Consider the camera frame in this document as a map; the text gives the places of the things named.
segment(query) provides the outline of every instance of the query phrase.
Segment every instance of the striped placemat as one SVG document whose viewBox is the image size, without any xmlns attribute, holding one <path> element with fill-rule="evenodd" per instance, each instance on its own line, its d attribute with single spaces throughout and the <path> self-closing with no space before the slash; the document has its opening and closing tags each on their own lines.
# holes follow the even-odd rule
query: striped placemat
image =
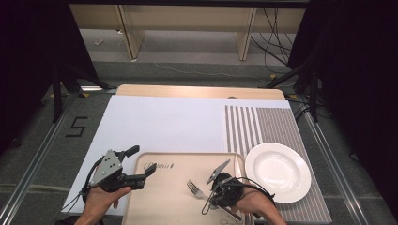
<svg viewBox="0 0 398 225">
<path fill-rule="evenodd" d="M 228 152 L 246 157 L 260 143 L 281 143 L 297 151 L 309 166 L 310 190 L 301 200 L 277 207 L 287 222 L 331 223 L 291 109 L 225 106 L 225 127 Z"/>
</svg>

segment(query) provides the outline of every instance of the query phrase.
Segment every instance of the white surface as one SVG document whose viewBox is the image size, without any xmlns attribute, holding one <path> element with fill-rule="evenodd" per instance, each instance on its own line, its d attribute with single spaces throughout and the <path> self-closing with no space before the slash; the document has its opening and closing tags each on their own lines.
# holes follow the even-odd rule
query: white surface
<svg viewBox="0 0 398 225">
<path fill-rule="evenodd" d="M 226 152 L 225 105 L 290 108 L 284 100 L 112 96 L 65 205 L 79 193 L 90 168 L 108 149 L 125 151 L 140 145 L 139 153 L 123 161 L 127 175 L 144 152 Z M 107 214 L 122 216 L 125 204 L 126 197 Z M 81 213 L 83 208 L 80 199 L 70 212 Z"/>
<path fill-rule="evenodd" d="M 311 186 L 310 170 L 293 149 L 274 142 L 255 146 L 246 157 L 249 178 L 275 194 L 276 203 L 293 203 L 302 199 Z"/>
</svg>

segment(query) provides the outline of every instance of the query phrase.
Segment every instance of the fork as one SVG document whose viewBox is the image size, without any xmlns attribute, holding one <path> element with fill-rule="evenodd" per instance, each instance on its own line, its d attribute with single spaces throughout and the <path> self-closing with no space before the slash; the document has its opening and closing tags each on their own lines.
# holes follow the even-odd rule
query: fork
<svg viewBox="0 0 398 225">
<path fill-rule="evenodd" d="M 203 193 L 199 187 L 197 187 L 191 180 L 187 183 L 188 188 L 190 188 L 191 192 L 196 196 L 198 199 L 208 199 L 208 196 Z"/>
<path fill-rule="evenodd" d="M 205 193 L 203 193 L 203 191 L 199 189 L 199 187 L 197 187 L 191 180 L 188 181 L 187 186 L 196 198 L 208 200 L 208 196 L 206 196 Z M 232 218 L 236 219 L 238 222 L 242 221 L 242 217 L 238 216 L 237 214 L 233 214 L 231 210 L 225 207 L 221 207 L 221 209 Z"/>
</svg>

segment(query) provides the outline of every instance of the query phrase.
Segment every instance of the hand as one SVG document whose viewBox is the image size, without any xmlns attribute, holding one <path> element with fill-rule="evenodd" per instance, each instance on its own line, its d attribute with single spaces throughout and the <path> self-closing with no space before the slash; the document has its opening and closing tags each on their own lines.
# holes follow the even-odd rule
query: hand
<svg viewBox="0 0 398 225">
<path fill-rule="evenodd" d="M 264 217 L 269 224 L 286 224 L 272 201 L 260 191 L 250 187 L 243 188 L 242 198 L 231 207 L 233 213 L 236 213 L 237 210 L 243 214 L 258 214 Z"/>
<path fill-rule="evenodd" d="M 100 187 L 90 189 L 85 201 L 85 206 L 75 225 L 96 224 L 102 219 L 111 205 L 117 208 L 119 199 L 130 193 L 131 187 L 123 187 L 115 192 L 106 192 Z"/>
</svg>

